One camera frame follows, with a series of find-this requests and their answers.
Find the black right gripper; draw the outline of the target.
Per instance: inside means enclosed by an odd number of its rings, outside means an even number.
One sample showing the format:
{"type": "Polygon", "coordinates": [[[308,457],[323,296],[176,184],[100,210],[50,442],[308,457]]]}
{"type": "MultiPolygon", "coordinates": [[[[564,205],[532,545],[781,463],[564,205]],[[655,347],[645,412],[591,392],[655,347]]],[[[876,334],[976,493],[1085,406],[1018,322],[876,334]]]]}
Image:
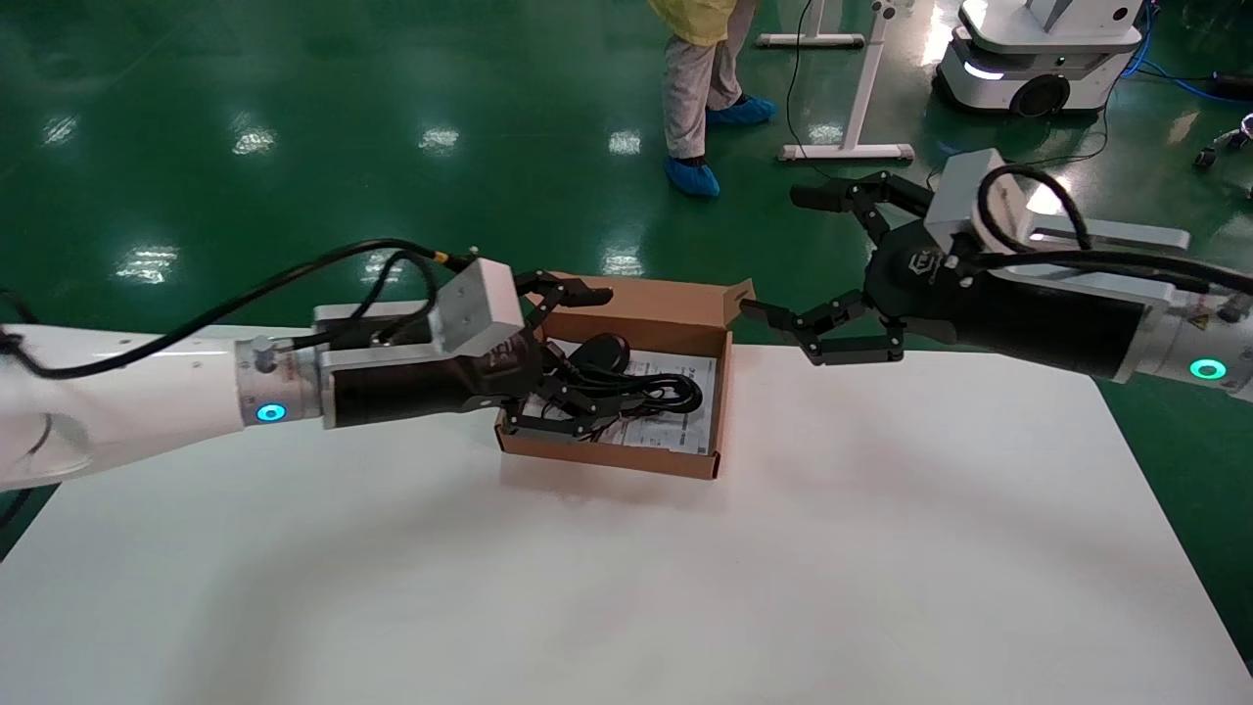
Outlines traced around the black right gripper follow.
{"type": "Polygon", "coordinates": [[[794,207],[855,215],[876,245],[865,269],[865,292],[847,291],[828,303],[798,313],[762,301],[741,301],[741,313],[776,331],[814,366],[895,364],[905,357],[905,331],[944,344],[986,344],[989,326],[976,303],[985,277],[969,262],[945,267],[949,253],[922,220],[892,228],[881,205],[921,218],[935,192],[891,172],[860,178],[833,177],[822,187],[792,187],[794,207]],[[880,336],[828,338],[838,327],[878,312],[880,336]]]}

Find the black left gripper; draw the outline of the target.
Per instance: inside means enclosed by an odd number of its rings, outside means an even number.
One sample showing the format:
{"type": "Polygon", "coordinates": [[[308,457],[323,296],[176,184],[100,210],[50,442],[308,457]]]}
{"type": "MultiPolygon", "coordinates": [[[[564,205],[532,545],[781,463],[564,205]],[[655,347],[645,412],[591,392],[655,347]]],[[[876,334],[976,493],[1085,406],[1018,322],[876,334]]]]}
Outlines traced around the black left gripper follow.
{"type": "Polygon", "coordinates": [[[581,278],[555,275],[546,269],[528,269],[516,275],[519,298],[538,296],[528,316],[528,329],[479,356],[461,356],[467,399],[462,409],[502,406],[502,430],[507,436],[536,438],[589,440],[610,423],[610,404],[580,389],[544,378],[544,338],[536,336],[546,317],[558,307],[606,306],[613,299],[610,287],[586,286],[581,278]],[[544,401],[543,407],[565,412],[565,418],[546,418],[544,411],[528,413],[528,398],[544,401]]]}

